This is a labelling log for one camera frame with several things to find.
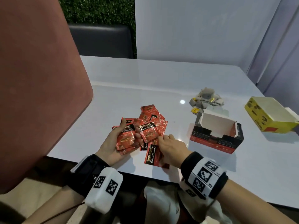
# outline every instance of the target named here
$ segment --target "white table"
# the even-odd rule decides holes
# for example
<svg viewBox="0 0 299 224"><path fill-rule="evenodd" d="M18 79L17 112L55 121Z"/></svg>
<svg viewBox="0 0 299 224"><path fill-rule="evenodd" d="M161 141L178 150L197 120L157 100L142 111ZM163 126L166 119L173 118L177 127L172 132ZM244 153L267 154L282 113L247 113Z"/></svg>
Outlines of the white table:
<svg viewBox="0 0 299 224"><path fill-rule="evenodd" d="M168 120L166 134L209 156L227 169L230 179L267 202L299 208L299 137L262 133L244 109L251 96L263 96L236 66L81 56L94 98L48 154L79 162L96 152L121 117L135 118L140 106L154 104ZM204 87L224 99L230 118L242 124L244 141L232 154L189 142L196 116L189 100ZM144 164L135 151L115 167L122 172L179 182L181 172Z"/></svg>

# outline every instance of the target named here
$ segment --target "green hedge wall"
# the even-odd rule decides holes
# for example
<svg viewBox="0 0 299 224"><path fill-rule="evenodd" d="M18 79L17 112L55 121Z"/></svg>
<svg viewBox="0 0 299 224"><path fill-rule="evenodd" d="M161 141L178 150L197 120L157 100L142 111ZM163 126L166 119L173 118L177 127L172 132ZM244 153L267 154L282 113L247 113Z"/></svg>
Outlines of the green hedge wall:
<svg viewBox="0 0 299 224"><path fill-rule="evenodd" d="M135 0L59 0L59 2L68 23L129 26L136 58Z"/></svg>

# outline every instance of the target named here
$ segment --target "chair backrest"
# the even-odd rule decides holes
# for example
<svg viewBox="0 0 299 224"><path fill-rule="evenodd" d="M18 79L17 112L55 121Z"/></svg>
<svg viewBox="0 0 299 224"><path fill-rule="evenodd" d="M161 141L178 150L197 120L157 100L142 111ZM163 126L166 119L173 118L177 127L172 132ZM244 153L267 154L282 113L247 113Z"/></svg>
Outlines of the chair backrest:
<svg viewBox="0 0 299 224"><path fill-rule="evenodd" d="M128 26L69 24L69 28L80 55L133 58Z"/></svg>

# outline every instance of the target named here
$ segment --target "yellow box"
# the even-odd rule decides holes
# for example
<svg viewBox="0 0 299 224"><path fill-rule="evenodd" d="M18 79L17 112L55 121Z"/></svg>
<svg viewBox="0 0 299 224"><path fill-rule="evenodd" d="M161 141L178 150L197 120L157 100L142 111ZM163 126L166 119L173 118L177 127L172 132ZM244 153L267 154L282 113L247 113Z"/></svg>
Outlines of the yellow box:
<svg viewBox="0 0 299 224"><path fill-rule="evenodd" d="M245 109L261 131L287 133L298 119L272 97L251 97Z"/></svg>

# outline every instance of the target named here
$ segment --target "forearm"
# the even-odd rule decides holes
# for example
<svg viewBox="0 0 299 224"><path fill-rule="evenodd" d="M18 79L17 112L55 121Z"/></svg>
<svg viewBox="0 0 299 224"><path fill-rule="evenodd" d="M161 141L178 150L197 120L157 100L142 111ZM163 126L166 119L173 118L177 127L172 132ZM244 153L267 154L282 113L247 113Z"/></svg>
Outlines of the forearm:
<svg viewBox="0 0 299 224"><path fill-rule="evenodd" d="M226 182L216 199L242 224L295 224L269 203L231 180Z"/></svg>
<svg viewBox="0 0 299 224"><path fill-rule="evenodd" d="M56 215L63 210L81 203L83 200L83 196L76 193L68 186L64 186L23 223L39 224L53 215ZM76 209L77 208L74 208L53 218L52 220L48 221L47 224L66 224Z"/></svg>

